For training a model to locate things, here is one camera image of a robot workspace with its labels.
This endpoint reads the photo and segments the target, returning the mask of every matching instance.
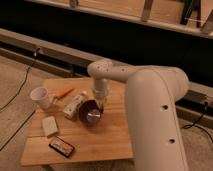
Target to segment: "tabletop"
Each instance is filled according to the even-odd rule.
[[[22,166],[133,158],[124,108],[124,84],[109,81],[110,91],[103,116],[92,127],[86,127],[77,117],[69,120],[62,112],[72,97],[84,90],[88,92],[89,98],[93,98],[92,78],[47,79],[44,87],[48,89],[50,96],[67,87],[74,88],[74,91],[46,111],[37,108],[21,158]],[[48,116],[56,119],[59,129],[57,136],[75,147],[69,158],[48,146],[51,138],[45,137],[41,123]]]

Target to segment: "yellow sponge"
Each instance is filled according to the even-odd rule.
[[[58,128],[57,128],[54,116],[49,116],[42,119],[42,127],[44,130],[44,135],[46,137],[49,137],[58,132]]]

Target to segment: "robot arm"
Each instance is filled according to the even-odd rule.
[[[88,66],[95,97],[105,98],[107,80],[126,83],[125,107],[137,171],[187,171],[174,102],[188,90],[175,67],[113,66],[103,59]]]

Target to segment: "candy bar wrapper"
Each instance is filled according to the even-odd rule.
[[[64,140],[58,137],[54,137],[51,139],[49,143],[49,147],[53,148],[55,151],[62,154],[66,158],[68,158],[75,149],[74,146],[72,146],[71,144],[65,142]]]

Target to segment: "white cup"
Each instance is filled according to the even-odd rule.
[[[37,87],[32,90],[30,93],[30,98],[42,109],[48,109],[50,107],[50,99],[48,91],[45,87]]]

